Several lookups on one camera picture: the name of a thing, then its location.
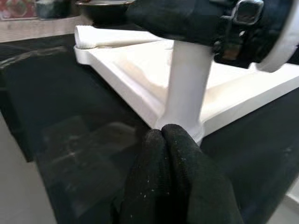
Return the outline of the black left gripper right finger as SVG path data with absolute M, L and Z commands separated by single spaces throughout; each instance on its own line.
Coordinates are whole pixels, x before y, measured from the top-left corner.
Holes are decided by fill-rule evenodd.
M 180 224 L 242 224 L 230 180 L 181 126 L 162 135 L 171 163 L 175 213 Z

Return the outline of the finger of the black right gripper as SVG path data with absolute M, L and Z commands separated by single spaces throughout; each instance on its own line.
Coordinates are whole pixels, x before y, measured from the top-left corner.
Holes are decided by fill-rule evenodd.
M 136 0 L 126 16 L 156 36 L 211 46 L 221 17 L 233 4 L 232 0 Z

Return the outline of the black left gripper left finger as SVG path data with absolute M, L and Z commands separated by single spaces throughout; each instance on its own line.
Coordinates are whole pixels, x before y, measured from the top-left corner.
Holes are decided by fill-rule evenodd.
M 173 221 L 171 171 L 162 132 L 150 130 L 127 176 L 115 224 L 170 224 Z

